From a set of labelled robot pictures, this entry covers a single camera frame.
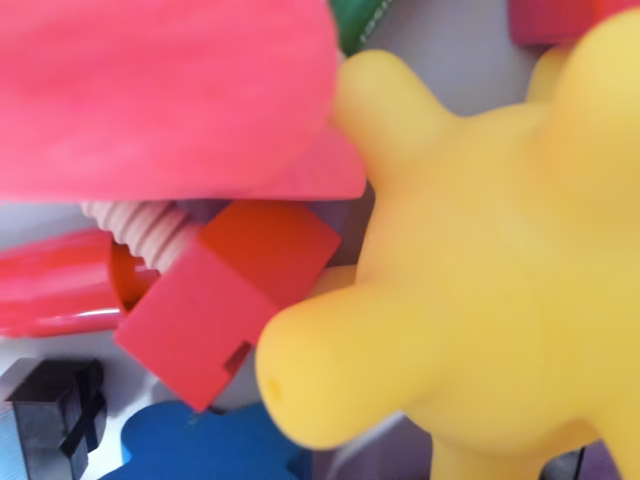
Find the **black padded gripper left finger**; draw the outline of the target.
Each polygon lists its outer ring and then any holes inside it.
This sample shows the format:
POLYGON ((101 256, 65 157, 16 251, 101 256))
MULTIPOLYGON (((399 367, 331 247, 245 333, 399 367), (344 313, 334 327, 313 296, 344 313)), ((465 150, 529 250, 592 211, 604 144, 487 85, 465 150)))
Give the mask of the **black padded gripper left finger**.
POLYGON ((107 406, 95 359, 15 361, 1 375, 1 477, 79 479, 107 406))

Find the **black padded gripper right finger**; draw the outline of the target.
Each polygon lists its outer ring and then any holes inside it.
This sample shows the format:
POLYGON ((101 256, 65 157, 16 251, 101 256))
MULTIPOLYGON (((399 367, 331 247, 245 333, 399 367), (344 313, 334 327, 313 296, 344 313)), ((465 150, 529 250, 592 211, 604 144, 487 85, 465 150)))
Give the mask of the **black padded gripper right finger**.
POLYGON ((543 468, 543 480, 578 480, 586 446, 550 460, 543 468))

